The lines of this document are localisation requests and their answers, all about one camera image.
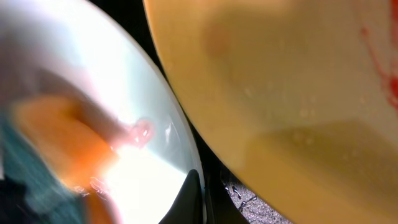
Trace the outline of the black round tray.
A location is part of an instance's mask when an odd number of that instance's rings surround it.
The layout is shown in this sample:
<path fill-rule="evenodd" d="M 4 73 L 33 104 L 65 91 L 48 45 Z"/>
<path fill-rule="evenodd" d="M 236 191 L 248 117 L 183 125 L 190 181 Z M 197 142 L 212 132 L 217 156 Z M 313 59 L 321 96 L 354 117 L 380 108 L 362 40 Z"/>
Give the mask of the black round tray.
<path fill-rule="evenodd" d="M 144 49 L 164 77 L 154 47 L 143 0 L 91 0 L 112 17 Z M 215 156 L 192 123 L 189 123 L 200 155 L 205 178 L 207 223 L 291 224 L 243 185 Z"/>

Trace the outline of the pale blue plate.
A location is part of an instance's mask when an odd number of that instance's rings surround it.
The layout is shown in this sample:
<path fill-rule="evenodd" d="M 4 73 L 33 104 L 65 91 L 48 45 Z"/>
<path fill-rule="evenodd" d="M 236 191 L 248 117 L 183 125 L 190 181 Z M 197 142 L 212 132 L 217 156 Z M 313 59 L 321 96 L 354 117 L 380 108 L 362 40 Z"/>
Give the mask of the pale blue plate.
<path fill-rule="evenodd" d="M 159 223 L 192 169 L 203 201 L 198 150 L 168 83 L 94 4 L 1 2 L 1 110 L 41 95 L 77 100 L 84 122 L 117 154 L 102 176 L 114 223 Z"/>

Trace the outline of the green yellow sponge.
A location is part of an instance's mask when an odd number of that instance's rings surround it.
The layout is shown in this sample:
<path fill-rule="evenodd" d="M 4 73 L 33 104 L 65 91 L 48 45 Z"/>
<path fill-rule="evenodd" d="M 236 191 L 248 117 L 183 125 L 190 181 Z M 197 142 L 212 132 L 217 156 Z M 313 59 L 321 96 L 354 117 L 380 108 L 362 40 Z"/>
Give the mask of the green yellow sponge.
<path fill-rule="evenodd" d="M 114 223 L 102 176 L 118 157 L 77 100 L 41 95 L 3 108 L 1 149 L 2 223 Z"/>

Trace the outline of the yellow plate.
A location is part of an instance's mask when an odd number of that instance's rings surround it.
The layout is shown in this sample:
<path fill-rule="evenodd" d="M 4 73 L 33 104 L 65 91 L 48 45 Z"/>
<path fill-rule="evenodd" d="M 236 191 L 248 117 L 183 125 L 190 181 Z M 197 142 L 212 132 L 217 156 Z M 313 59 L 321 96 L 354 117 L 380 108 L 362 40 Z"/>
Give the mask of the yellow plate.
<path fill-rule="evenodd" d="M 145 0 L 187 116 L 294 223 L 397 222 L 397 2 Z"/>

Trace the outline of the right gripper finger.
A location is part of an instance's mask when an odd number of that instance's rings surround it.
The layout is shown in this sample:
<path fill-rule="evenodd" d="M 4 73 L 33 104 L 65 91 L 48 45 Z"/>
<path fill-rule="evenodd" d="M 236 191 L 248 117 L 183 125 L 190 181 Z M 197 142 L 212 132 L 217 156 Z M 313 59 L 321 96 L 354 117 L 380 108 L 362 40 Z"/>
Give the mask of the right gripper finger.
<path fill-rule="evenodd" d="M 198 172 L 187 174 L 170 210 L 159 224 L 203 224 L 203 201 Z"/>

